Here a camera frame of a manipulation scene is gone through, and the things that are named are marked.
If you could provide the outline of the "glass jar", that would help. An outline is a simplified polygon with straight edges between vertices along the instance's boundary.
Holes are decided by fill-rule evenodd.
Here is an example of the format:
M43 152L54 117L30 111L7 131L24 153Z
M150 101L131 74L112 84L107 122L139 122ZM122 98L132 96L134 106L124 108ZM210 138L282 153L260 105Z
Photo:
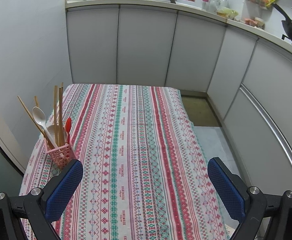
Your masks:
M228 7L229 6L229 1L228 0L218 0L218 7L222 8L222 7Z

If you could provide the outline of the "pink perforated utensil holder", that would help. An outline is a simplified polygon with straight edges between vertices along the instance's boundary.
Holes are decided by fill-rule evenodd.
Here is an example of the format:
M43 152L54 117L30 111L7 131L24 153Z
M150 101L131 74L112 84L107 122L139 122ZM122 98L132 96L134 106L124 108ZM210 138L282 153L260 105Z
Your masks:
M62 170L72 159L76 159L72 145L65 144L58 148L50 148L45 140L45 152L51 157L53 163Z

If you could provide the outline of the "white plastic spoon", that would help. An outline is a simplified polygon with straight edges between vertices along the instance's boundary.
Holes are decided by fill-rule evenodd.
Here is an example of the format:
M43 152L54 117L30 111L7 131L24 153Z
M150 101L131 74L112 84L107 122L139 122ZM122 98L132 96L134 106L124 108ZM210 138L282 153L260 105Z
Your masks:
M48 141L53 145L54 148L57 148L57 144L55 143L55 140L49 133L47 127L46 127L46 115L45 113L39 108L39 107L33 107L32 114L35 122L41 126L44 130L44 133L48 139Z

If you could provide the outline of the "white kitchen cabinets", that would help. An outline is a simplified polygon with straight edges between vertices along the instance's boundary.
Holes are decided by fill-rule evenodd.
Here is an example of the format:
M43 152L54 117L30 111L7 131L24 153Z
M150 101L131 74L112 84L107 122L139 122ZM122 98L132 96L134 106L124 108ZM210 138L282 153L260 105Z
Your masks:
M170 3L66 5L75 83L165 86L208 98L247 182L292 190L292 45Z

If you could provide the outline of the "red plastic spoon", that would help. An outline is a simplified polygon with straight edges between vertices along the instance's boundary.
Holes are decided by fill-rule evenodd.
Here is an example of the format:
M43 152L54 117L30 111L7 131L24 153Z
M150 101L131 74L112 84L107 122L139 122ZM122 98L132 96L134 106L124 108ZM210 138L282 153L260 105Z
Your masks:
M68 119L66 120L66 123L65 123L65 131L67 133L67 144L70 143L70 130L71 130L71 127L72 127L72 120L70 117L68 117Z

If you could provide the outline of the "patterned striped tablecloth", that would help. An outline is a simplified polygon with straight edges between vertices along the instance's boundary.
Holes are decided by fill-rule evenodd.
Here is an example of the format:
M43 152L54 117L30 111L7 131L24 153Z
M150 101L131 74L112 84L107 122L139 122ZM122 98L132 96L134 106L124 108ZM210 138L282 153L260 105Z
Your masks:
M83 178L61 239L228 239L178 89L73 84L63 94Z

